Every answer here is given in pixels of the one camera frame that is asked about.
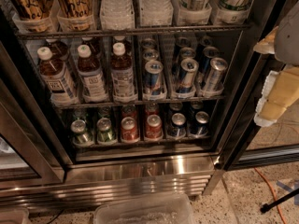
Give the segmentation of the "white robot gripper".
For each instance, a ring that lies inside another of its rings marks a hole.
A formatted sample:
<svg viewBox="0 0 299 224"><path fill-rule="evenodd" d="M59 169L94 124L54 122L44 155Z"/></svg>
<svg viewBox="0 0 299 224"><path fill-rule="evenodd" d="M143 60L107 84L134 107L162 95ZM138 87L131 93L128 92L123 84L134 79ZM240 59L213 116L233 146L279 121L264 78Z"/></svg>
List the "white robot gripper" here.
<svg viewBox="0 0 299 224"><path fill-rule="evenodd" d="M299 65L299 2L253 50L261 54L275 53L277 60ZM254 122L260 127L271 126L298 99L299 67L288 66L280 72L271 71L263 84Z"/></svg>

